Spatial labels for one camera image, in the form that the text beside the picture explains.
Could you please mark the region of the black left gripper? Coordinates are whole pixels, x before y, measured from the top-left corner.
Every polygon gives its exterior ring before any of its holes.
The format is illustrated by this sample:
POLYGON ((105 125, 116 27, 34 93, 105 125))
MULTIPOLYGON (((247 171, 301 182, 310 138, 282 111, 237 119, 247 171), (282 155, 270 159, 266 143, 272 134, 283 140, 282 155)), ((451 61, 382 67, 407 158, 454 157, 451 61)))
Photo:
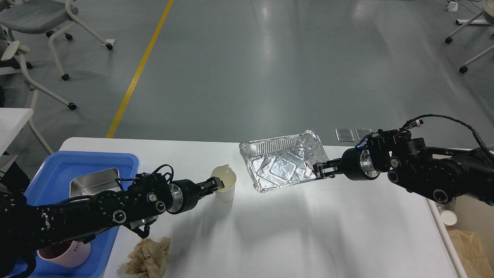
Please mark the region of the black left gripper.
POLYGON ((200 199, 225 187, 218 176, 211 176, 206 181, 194 183, 191 180, 173 181, 168 185, 171 190, 172 204, 170 214, 180 214, 193 209, 200 199))

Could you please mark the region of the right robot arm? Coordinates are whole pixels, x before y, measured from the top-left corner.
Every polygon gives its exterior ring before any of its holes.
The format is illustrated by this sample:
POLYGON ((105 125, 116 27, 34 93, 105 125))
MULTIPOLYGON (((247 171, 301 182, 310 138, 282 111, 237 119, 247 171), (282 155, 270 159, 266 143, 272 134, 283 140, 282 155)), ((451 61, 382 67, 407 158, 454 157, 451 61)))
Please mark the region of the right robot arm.
POLYGON ((365 135, 342 157, 313 165, 317 179, 343 174, 351 181, 373 181, 386 173, 393 184, 439 204, 467 195, 492 206, 494 203, 493 147, 478 132, 450 116, 446 119, 470 130, 478 147, 472 150, 429 147, 413 138, 411 129, 432 114, 412 118, 398 129, 379 129, 365 135))

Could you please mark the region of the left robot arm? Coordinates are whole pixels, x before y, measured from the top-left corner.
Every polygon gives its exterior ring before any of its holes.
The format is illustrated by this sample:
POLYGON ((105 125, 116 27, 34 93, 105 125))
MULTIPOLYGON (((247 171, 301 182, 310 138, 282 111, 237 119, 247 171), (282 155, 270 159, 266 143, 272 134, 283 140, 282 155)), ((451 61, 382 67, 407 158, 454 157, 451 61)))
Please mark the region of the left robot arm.
POLYGON ((118 192, 72 197, 55 204, 33 206, 19 190, 1 192, 1 277, 10 275, 17 258, 27 263, 18 278, 36 268, 34 251, 69 241, 88 243, 113 227, 124 226, 144 239, 154 217, 164 212, 180 214, 224 188, 217 176, 194 183, 174 180, 174 172, 136 174, 131 185, 118 192), (140 229, 138 220, 151 219, 140 229))

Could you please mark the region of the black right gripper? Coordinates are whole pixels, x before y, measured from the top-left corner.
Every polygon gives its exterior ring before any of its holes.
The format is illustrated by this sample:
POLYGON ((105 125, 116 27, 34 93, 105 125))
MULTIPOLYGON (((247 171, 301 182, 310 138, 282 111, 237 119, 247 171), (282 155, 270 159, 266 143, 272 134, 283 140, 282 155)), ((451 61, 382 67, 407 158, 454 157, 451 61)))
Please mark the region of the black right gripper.
POLYGON ((341 160, 319 162, 313 164, 313 169, 318 180, 344 174, 351 181, 373 181, 380 175, 372 164, 369 150, 362 148, 347 149, 341 160))

